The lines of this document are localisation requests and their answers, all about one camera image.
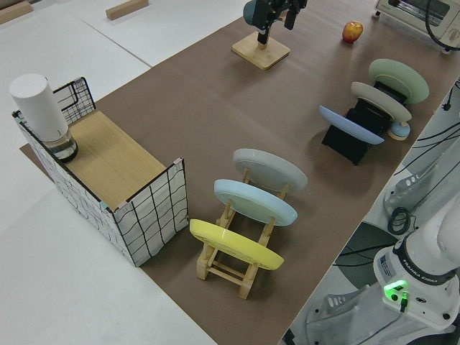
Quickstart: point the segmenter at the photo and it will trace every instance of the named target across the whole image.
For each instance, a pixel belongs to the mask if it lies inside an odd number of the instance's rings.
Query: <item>green light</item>
[[[383,290],[385,292],[385,296],[387,296],[389,300],[392,300],[392,295],[394,295],[395,292],[402,290],[407,284],[408,282],[405,280],[397,280],[396,282],[392,282],[391,284],[384,286]]]

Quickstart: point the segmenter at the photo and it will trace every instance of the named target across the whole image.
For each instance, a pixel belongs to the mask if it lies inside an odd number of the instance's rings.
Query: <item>wire grid panel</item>
[[[114,213],[136,266],[140,266],[188,224],[185,167],[176,160]]]
[[[96,108],[85,78],[54,91],[68,124]],[[161,175],[112,211],[34,135],[20,111],[13,113],[23,135],[76,211],[92,223],[133,265],[154,256],[188,224],[185,166],[176,160]]]
[[[93,224],[127,260],[134,264],[129,250],[124,243],[123,236],[114,221],[112,212],[99,199],[95,198],[92,193],[89,193],[88,189],[83,187],[83,184],[76,180],[66,168],[58,163],[38,139],[31,135],[25,129],[25,126],[22,126],[22,123],[18,125],[62,195],[80,215]]]

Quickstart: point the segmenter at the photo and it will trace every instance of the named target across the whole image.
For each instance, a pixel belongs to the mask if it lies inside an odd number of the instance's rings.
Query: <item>wooden block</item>
[[[70,126],[78,154],[65,165],[111,210],[165,170],[100,111]]]
[[[129,0],[123,4],[107,9],[106,15],[110,20],[114,20],[148,5],[149,0]]]
[[[231,50],[263,70],[269,69],[290,53],[288,47],[271,37],[268,38],[266,48],[261,50],[258,45],[257,35],[258,32],[250,34],[248,37],[235,43]]]
[[[26,13],[32,12],[32,5],[28,1],[19,2],[0,11],[0,25]]]

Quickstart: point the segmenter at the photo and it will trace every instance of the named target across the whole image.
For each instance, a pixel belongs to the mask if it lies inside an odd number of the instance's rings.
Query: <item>brown paper surface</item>
[[[218,344],[278,343],[460,75],[459,53],[442,54],[428,37],[391,18],[373,19],[374,5],[310,0],[293,31],[273,26],[271,37],[291,53],[269,70],[231,51],[254,31],[239,19],[96,104],[159,161],[184,157],[192,219],[214,222],[221,215],[213,182],[240,179],[232,162],[239,148],[281,156],[308,176],[307,188],[286,198],[297,221],[275,227],[268,244],[285,263],[259,270],[248,300],[220,277],[196,278],[202,244],[187,228],[142,266]],[[350,20],[364,25],[353,45],[341,40]],[[413,119],[406,141],[385,136],[354,166],[321,144],[328,123],[318,105],[345,114],[357,102],[351,82],[370,84],[368,67],[378,58],[414,68],[430,96],[408,107]],[[231,229],[257,240],[262,225],[237,216]]]

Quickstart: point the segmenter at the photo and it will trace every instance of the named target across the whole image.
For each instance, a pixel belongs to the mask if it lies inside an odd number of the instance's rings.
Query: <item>red apple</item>
[[[352,20],[345,24],[344,31],[342,32],[342,38],[345,42],[353,43],[359,36],[361,36],[363,27],[360,22]]]

